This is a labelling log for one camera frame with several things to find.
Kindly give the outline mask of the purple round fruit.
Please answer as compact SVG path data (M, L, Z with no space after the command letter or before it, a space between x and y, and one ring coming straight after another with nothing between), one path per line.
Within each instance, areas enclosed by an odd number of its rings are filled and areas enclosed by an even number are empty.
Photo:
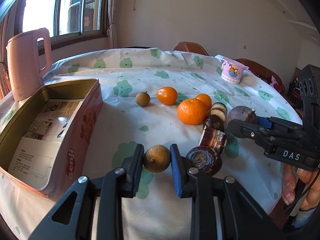
M230 110L224 122L225 130L228 129L228 124L232 120L240 120L254 125L258 124L255 109L246 106L236 106Z

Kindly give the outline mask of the sugarcane piece white ends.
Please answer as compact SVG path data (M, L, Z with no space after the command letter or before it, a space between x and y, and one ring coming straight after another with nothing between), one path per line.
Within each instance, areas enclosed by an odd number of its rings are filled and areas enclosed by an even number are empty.
M224 122L227 118L227 107L223 103L216 102L212 104L208 114L217 115Z

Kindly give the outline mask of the sugarcane piece reddish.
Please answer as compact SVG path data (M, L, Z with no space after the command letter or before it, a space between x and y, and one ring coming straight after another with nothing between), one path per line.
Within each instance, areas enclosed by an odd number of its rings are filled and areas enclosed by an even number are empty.
M205 126L201 135L199 146L212 148L219 155L222 154L226 144L228 135L220 130Z

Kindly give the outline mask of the small orange kumquat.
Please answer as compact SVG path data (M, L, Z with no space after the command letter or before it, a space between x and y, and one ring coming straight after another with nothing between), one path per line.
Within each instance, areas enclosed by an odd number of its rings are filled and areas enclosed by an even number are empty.
M175 104L178 98L178 93L176 89L172 87L162 87L157 91L156 97L162 104L171 106Z
M212 106L212 99L208 94L198 94L197 96L195 96L195 98L200 100L204 104L206 110L210 110Z

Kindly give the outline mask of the large orange tangerine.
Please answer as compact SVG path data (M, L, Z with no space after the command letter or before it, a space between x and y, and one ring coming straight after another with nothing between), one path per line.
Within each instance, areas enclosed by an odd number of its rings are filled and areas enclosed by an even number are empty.
M196 98L183 100L177 108L177 116L187 125L199 125L201 124L206 115L207 107L205 104Z

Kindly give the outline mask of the brown longan fruit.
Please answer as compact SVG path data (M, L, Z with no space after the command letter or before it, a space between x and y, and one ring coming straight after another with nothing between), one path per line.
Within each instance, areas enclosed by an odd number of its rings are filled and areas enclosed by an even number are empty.
M144 168L152 173L165 171L171 161L170 151L163 145L149 148L143 156Z
M139 92L135 97L136 103L141 107L146 107L150 103L150 96L147 92Z

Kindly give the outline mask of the pink cartoon cup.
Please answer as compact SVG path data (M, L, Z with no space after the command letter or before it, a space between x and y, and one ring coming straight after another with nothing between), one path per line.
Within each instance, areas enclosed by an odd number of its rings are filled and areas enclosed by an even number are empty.
M221 77L230 83L239 84L247 67L235 60L224 57L221 66Z

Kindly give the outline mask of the paper leaflet in tin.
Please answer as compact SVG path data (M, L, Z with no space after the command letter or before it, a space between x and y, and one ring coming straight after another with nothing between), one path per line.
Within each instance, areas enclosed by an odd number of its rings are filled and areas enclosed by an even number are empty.
M37 190L44 188L82 103L82 100L48 100L21 138L8 172Z

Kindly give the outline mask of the pink metal tin box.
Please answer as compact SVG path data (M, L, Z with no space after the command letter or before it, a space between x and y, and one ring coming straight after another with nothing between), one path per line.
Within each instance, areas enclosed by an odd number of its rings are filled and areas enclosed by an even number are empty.
M41 87L10 113L1 132L1 172L46 198L80 177L103 105L98 79Z

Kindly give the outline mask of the brown leather chair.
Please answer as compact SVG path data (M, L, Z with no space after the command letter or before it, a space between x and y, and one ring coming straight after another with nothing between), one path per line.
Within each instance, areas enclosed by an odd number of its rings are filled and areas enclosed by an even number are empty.
M185 51L195 54L200 54L204 56L208 56L207 51L198 43L195 42L179 42L178 45L174 48L176 51Z

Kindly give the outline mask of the pink electric kettle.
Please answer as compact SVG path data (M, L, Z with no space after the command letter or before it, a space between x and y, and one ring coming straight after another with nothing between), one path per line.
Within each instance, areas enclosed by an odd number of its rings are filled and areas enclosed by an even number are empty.
M43 38L46 64L40 65L37 41ZM43 76L52 67L49 30L40 28L12 37L6 46L8 71L14 100L19 102L32 96L43 86Z

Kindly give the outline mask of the beige curtain right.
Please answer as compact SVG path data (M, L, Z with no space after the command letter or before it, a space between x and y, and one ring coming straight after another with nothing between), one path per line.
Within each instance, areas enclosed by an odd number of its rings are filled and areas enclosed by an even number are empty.
M107 16L108 16L108 29L107 29L107 48L117 48L117 31L116 31L116 16L119 0L108 0Z

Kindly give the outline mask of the beige curtain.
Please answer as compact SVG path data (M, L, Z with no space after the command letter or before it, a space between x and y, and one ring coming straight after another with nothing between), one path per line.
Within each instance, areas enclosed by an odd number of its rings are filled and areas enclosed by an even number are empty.
M8 61L7 61L7 50L6 46L8 41L15 35L21 32L20 27L20 17L21 17L21 5L19 1L16 1L10 10L6 13L3 20L1 21L1 91L0 97L3 99L10 91L10 79L8 71Z
M107 48L117 48L117 31L116 31L116 16L119 0L108 0L107 16L108 16L108 29L107 29Z

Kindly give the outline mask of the beige curtain left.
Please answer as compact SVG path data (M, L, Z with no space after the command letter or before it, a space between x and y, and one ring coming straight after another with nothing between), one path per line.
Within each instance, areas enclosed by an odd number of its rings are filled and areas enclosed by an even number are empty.
M10 10L6 13L3 20L1 21L1 91L0 97L3 99L10 91L10 79L8 71L8 61L7 61L7 50L6 46L8 41L15 35L21 32L20 27L20 17L21 17L21 5L19 1L16 1Z

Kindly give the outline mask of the window with frame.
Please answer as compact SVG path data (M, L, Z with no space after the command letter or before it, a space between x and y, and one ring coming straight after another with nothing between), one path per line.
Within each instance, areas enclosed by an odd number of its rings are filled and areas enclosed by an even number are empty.
M46 28L53 48L107 34L107 0L1 0L1 47L22 32Z

